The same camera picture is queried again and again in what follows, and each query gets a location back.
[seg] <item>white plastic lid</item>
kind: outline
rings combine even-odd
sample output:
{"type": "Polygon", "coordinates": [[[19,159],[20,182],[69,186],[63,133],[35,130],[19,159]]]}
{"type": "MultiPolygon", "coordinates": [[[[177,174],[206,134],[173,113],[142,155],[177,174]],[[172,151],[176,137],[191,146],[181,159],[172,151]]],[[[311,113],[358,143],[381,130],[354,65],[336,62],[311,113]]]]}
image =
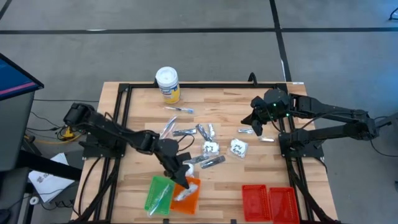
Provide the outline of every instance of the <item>white plastic lid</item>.
{"type": "Polygon", "coordinates": [[[160,86],[168,87],[178,82],[177,71],[172,67],[160,68],[155,77],[160,86]]]}

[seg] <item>orange container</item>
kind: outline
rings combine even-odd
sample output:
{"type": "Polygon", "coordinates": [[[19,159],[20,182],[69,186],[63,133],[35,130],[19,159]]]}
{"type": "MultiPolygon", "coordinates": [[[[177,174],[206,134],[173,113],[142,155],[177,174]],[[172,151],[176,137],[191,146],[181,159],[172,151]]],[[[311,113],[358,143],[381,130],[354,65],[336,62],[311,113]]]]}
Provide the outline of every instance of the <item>orange container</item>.
{"type": "Polygon", "coordinates": [[[176,212],[182,212],[185,214],[189,215],[194,215],[196,210],[197,210],[197,203],[198,203],[198,198],[199,198],[199,191],[200,191],[200,179],[197,178],[192,178],[192,177],[187,177],[188,184],[189,183],[194,183],[198,186],[198,190],[189,195],[187,198],[180,202],[176,202],[174,198],[181,193],[181,191],[184,190],[184,188],[176,184],[174,187],[174,192],[173,192],[173,198],[172,198],[172,204],[170,206],[170,209],[176,212]]]}

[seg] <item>white container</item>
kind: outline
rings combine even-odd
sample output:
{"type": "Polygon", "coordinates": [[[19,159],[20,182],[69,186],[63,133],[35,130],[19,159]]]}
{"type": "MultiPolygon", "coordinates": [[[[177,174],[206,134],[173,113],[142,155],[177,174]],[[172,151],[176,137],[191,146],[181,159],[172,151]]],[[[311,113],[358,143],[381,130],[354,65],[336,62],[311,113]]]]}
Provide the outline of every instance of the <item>white container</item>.
{"type": "Polygon", "coordinates": [[[180,85],[177,71],[172,67],[163,67],[156,73],[156,82],[166,103],[176,103],[180,100],[180,85]]]}

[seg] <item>yellow label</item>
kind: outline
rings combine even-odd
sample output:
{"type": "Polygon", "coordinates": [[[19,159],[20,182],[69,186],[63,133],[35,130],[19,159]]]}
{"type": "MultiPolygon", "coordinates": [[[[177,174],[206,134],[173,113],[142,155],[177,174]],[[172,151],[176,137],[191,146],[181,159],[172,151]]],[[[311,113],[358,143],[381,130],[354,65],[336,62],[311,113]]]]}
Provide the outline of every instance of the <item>yellow label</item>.
{"type": "Polygon", "coordinates": [[[176,103],[180,100],[180,85],[176,84],[173,87],[159,87],[160,92],[163,94],[164,101],[166,103],[176,103]]]}

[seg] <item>yellow cable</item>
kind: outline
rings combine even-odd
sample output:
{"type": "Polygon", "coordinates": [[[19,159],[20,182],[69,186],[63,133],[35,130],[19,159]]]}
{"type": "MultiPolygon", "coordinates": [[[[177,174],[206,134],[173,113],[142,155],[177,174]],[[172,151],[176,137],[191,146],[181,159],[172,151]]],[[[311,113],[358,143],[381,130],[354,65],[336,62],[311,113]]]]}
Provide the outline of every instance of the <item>yellow cable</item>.
{"type": "Polygon", "coordinates": [[[73,139],[69,139],[67,141],[63,141],[63,142],[52,142],[52,141],[46,141],[46,140],[35,140],[34,142],[38,142],[38,143],[42,143],[42,144],[66,144],[66,143],[70,143],[78,138],[80,138],[81,134],[79,134],[78,136],[74,137],[73,139]]]}

